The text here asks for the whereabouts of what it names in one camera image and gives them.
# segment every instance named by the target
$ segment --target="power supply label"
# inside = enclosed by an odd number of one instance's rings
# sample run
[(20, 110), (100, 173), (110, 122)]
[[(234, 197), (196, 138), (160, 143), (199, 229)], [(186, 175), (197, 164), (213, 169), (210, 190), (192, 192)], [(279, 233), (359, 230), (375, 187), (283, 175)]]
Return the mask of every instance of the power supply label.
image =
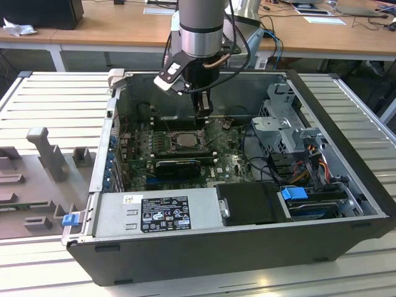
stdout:
[(141, 214), (144, 233), (191, 229), (187, 196), (142, 199)]

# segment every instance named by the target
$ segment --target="black box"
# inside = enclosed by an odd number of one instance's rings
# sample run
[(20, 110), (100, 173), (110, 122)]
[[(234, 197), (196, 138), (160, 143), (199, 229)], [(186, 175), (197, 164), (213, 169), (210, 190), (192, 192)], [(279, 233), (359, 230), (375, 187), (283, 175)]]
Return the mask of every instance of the black box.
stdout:
[(73, 30), (84, 10), (81, 0), (1, 0), (0, 16), (18, 25)]

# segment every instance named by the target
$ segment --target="paper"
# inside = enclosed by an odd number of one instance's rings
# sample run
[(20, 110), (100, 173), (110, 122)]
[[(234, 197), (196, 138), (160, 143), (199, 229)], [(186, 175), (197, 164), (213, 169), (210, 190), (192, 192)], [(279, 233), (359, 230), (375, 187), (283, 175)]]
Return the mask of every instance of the paper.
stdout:
[(304, 19), (312, 24), (346, 25), (342, 20), (330, 17), (304, 17)]
[(2, 28), (10, 35), (19, 37), (21, 35), (29, 35), (37, 33), (37, 31), (31, 25), (17, 25), (4, 20), (4, 26)]
[(143, 10), (144, 14), (165, 14), (165, 15), (172, 15), (174, 14), (174, 9), (162, 9), (162, 8), (153, 8), (153, 7), (146, 7)]

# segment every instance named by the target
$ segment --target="black plastic cover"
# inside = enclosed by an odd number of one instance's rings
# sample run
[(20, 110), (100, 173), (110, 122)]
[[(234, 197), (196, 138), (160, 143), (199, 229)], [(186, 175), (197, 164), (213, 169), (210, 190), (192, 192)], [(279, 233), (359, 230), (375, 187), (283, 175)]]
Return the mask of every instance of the black plastic cover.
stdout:
[(282, 206), (271, 183), (218, 184), (217, 196), (225, 200), (230, 217), (226, 226), (285, 222)]

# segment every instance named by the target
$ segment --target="desk leg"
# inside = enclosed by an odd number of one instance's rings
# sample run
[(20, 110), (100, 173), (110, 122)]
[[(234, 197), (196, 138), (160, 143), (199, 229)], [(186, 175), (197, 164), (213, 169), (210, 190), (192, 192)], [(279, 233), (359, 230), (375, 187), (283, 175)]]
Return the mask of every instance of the desk leg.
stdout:
[(110, 53), (108, 51), (105, 51), (103, 54), (105, 55), (106, 66), (111, 67), (112, 63), (110, 59)]
[(59, 45), (49, 45), (47, 50), (51, 54), (52, 61), (54, 62), (56, 71), (66, 72), (66, 68), (61, 56), (61, 51), (62, 51), (61, 47)]
[(384, 124), (387, 124), (393, 118), (393, 116), (395, 114), (396, 114), (396, 98), (393, 100), (393, 102), (389, 105), (389, 107), (382, 114), (382, 116), (380, 117), (380, 120)]

